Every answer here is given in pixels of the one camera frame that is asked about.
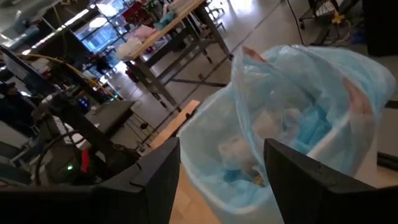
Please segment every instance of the wooden board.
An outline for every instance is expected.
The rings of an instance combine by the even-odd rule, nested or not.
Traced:
[[[156,41],[166,35],[170,30],[172,30],[177,24],[179,24],[185,17],[187,17],[192,11],[194,11],[200,4],[205,0],[193,1],[190,6],[188,6],[184,11],[182,11],[170,24],[168,24],[161,31],[154,32],[150,37],[148,37],[144,43],[131,55],[126,57],[126,60],[134,60],[140,57],[148,47],[151,47]]]
[[[150,144],[152,149],[158,148],[181,127],[186,114],[195,111],[200,102],[192,100],[175,119]],[[203,197],[191,186],[183,165],[180,166],[180,179],[175,193],[170,224],[219,224]]]

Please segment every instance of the yellow cable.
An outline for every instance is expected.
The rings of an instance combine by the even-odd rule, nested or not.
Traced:
[[[64,63],[65,65],[67,65],[70,69],[72,69],[76,74],[78,74],[79,76],[81,76],[82,78],[88,80],[88,82],[91,82],[95,87],[99,87],[100,90],[104,90],[107,94],[109,94],[110,96],[112,96],[115,100],[120,100],[119,98],[117,98],[114,94],[112,94],[111,92],[109,92],[107,89],[105,89],[104,87],[102,87],[101,85],[99,85],[98,83],[94,82],[93,80],[86,78],[84,76],[84,74],[82,74],[77,68],[73,67],[72,65],[65,63],[59,59],[53,58],[53,57],[49,57],[49,56],[45,56],[45,55],[39,55],[39,54],[27,54],[27,56],[30,57],[38,57],[38,58],[46,58],[48,60],[54,61],[54,62],[58,62],[58,63]]]
[[[52,6],[52,7],[53,7],[53,9],[54,9],[55,16],[57,17],[59,26],[62,26],[62,21],[61,21],[60,15],[58,15],[57,8],[55,7],[55,5]],[[64,33],[64,32],[62,32],[62,42],[63,42],[63,57],[65,58],[65,56],[66,56],[67,53],[68,53],[68,52],[67,52],[68,46],[67,46],[67,40],[66,40],[66,38],[65,38],[65,33]]]

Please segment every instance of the wooden table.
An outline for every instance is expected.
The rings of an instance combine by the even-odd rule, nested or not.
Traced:
[[[125,61],[126,65],[133,71],[137,78],[140,79],[142,84],[149,89],[149,91],[163,95],[166,100],[169,101],[173,106],[176,106],[177,109],[179,109],[177,102],[174,100],[173,96],[165,89],[164,86],[166,86],[166,84],[168,84],[168,82],[171,81],[171,79],[173,79],[173,77],[176,76],[179,71],[185,68],[200,53],[203,53],[211,63],[211,59],[209,58],[209,56],[207,56],[207,52],[205,49],[212,43],[218,43],[226,54],[226,57],[231,58],[231,54],[229,54],[229,50],[224,43],[223,38],[221,37],[213,21],[210,19],[208,13],[205,10],[206,1],[190,1],[192,3],[188,5],[183,11],[181,11],[170,24],[168,24],[163,30],[153,33],[135,52],[133,52],[130,56],[127,56],[127,61]],[[213,37],[212,39],[202,39],[194,29],[196,24],[193,24],[189,21],[188,17],[196,9],[198,9],[198,11],[200,11],[202,16],[205,18],[206,24],[211,30]],[[144,62],[141,59],[141,55],[146,51],[148,47],[152,46],[156,41],[161,39],[171,30],[175,30],[177,25],[181,23],[183,23],[185,27],[168,44],[158,50],[148,61]],[[189,45],[185,47],[180,56],[178,56],[174,62],[172,62],[159,76],[156,77],[152,73],[150,68],[155,65],[161,58],[167,55],[170,51],[175,49],[176,45],[181,44],[189,35],[193,37],[193,41],[191,41]],[[180,62],[183,59],[186,59],[187,62],[184,65],[180,65]]]
[[[151,148],[156,149],[170,138],[186,122],[186,114],[192,114],[200,102],[192,100],[181,113],[152,141]],[[183,165],[180,166],[180,179],[175,193],[170,224],[219,224],[203,197],[191,186]]]

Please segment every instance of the plastic bag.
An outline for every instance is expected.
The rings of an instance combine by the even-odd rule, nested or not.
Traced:
[[[283,223],[266,180],[264,138],[357,177],[395,87],[386,68],[348,50],[280,46],[263,58],[238,52],[231,83],[179,132],[187,176],[222,223]],[[242,146],[220,151],[231,139]]]

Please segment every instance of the light blue plastic bag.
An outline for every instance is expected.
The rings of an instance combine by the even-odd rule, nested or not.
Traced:
[[[238,52],[231,83],[179,132],[188,178],[222,223],[283,223],[266,180],[264,138],[355,176],[395,88],[386,68],[349,50],[280,46],[263,57],[267,63]],[[265,187],[253,183],[256,175]]]

